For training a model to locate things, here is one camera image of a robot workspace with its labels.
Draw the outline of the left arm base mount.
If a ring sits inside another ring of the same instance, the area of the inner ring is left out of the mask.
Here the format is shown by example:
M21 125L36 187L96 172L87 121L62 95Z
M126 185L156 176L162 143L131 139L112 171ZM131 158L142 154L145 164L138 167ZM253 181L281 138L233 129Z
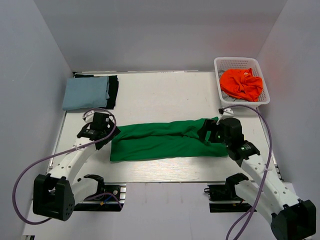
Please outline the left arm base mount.
M126 199L125 183L106 183L103 192L105 195L78 203L76 212L120 212Z

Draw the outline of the green t shirt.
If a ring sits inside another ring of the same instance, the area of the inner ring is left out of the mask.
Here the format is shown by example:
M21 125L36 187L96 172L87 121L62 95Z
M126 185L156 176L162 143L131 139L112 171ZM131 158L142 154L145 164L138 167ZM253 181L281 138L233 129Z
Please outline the green t shirt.
M225 157L221 143L201 141L198 130L204 118L173 122L140 123L119 126L111 141L111 162L144 161L186 157Z

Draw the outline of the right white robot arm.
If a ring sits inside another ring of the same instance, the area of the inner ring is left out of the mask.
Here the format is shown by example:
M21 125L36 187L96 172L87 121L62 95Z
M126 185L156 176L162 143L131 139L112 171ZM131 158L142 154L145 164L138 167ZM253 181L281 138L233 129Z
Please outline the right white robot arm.
M201 141L210 134L209 142L224 144L228 156L245 172L226 178L219 191L224 197L240 198L254 207L278 240L303 240L316 233L316 206L301 200L268 169L260 151L245 140L238 119L205 119L197 134Z

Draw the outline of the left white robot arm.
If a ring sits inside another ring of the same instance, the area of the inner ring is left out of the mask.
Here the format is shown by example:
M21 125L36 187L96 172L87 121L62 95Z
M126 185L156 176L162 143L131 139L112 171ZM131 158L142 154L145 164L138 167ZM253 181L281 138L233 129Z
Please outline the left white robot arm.
M61 221L68 220L75 206L85 200L105 196L104 178L97 174L78 177L87 160L120 133L114 116L109 112L88 111L83 115L85 125L64 158L46 175L33 182L32 211L36 215Z

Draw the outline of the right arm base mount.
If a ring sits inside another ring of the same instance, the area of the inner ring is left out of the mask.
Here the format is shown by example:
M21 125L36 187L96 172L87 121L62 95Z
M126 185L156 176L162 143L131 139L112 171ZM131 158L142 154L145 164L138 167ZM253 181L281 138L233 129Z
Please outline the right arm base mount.
M210 213L245 213L251 205L236 195L235 186L249 178L237 173L226 178L225 183L209 184L204 188L208 195Z

